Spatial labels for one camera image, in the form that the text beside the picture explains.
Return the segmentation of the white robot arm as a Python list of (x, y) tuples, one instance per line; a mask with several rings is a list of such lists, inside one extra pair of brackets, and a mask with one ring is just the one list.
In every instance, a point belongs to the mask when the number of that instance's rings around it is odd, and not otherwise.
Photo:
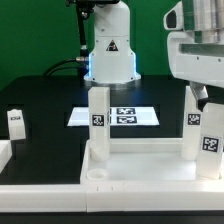
[[(130, 48), (130, 10), (121, 0), (93, 0), (94, 49), (87, 81), (126, 84), (140, 78)], [(209, 102), (206, 87), (224, 88), (224, 0), (179, 0), (163, 17), (171, 74), (190, 83), (196, 107)]]

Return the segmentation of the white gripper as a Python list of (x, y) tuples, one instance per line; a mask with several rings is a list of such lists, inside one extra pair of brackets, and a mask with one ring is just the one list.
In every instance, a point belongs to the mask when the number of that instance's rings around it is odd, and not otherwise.
[(202, 110), (209, 101), (205, 85), (224, 88), (224, 32), (213, 44), (196, 44), (188, 33), (170, 32), (167, 51), (172, 75), (191, 81), (195, 106)]

